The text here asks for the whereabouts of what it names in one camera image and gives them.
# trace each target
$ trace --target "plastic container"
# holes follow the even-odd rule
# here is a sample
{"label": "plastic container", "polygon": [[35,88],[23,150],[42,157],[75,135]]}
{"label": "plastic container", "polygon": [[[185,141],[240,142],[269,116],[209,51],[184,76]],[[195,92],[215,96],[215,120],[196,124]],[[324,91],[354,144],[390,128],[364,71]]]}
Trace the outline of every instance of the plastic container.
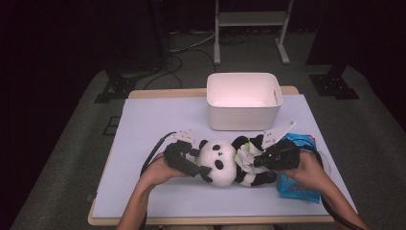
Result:
{"label": "plastic container", "polygon": [[219,73],[207,80],[209,124],[215,130],[266,130],[283,102],[277,78],[268,73]]}

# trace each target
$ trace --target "stuffed animal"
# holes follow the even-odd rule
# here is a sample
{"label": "stuffed animal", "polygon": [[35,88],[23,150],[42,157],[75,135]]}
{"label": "stuffed animal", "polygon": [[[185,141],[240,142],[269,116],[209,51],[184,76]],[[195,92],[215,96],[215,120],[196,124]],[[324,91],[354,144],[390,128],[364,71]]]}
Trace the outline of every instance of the stuffed animal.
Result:
{"label": "stuffed animal", "polygon": [[258,186],[275,182],[277,175],[265,167],[253,166],[254,156],[262,153],[261,136],[239,136],[233,143],[228,141],[200,142],[200,152],[194,154],[196,164],[212,168],[203,180],[217,187],[227,187],[234,181],[244,186]]}

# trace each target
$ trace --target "wooden table edge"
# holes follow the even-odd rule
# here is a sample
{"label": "wooden table edge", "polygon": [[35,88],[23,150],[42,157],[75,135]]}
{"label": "wooden table edge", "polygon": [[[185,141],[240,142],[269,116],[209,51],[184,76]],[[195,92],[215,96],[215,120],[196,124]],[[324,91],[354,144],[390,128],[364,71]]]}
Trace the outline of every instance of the wooden table edge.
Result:
{"label": "wooden table edge", "polygon": [[[134,90],[128,95],[129,99],[206,97],[206,88],[191,89],[157,89]],[[283,95],[297,95],[299,90],[295,86],[281,86]],[[117,225],[120,218],[93,218],[95,201],[92,203],[88,215],[91,225]],[[288,217],[227,217],[227,218],[148,218],[148,225],[202,225],[202,224],[266,224],[289,222],[333,222],[329,215],[325,216],[288,216]]]}
{"label": "wooden table edge", "polygon": [[[283,95],[299,94],[299,90],[291,85],[281,86],[281,92]],[[206,88],[134,90],[128,95],[129,99],[183,97],[206,97]]]}

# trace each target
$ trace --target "floor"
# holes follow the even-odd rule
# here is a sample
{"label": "floor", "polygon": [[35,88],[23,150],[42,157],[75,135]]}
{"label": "floor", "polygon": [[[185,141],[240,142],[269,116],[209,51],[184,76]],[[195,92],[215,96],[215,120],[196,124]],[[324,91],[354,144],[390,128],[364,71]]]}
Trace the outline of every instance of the floor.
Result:
{"label": "floor", "polygon": [[[368,81],[350,66],[343,79],[359,100],[336,100],[317,94],[309,75],[329,66],[305,65],[314,33],[288,33],[283,65],[275,34],[238,34],[222,40],[221,64],[213,64],[213,43],[205,43],[168,59],[167,68],[138,80],[135,89],[206,87],[213,72],[267,72],[280,85],[294,85],[305,95],[337,168],[360,216],[371,229],[403,229],[406,225],[406,135]],[[170,48],[181,49],[209,34],[175,34]],[[124,99],[95,103],[108,83],[98,73],[83,94],[46,167],[11,229],[114,229],[87,222],[104,164],[114,140],[105,133],[120,116]],[[334,229],[332,223],[288,223],[282,229]]]}

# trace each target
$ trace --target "human arm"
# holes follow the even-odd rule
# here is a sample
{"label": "human arm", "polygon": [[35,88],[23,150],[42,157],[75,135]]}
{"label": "human arm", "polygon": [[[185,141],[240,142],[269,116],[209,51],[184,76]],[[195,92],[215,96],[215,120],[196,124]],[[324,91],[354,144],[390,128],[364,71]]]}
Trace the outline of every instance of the human arm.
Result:
{"label": "human arm", "polygon": [[163,156],[163,153],[157,154],[141,175],[117,226],[118,230],[138,230],[147,212],[149,194],[155,186],[173,177],[185,176],[182,172],[170,168]]}
{"label": "human arm", "polygon": [[[331,209],[341,218],[363,228],[369,229],[365,222],[356,214],[340,189],[325,173],[313,153],[301,151],[301,161],[298,169],[276,171],[298,181],[308,189],[319,191]],[[336,221],[340,229],[349,229]]]}

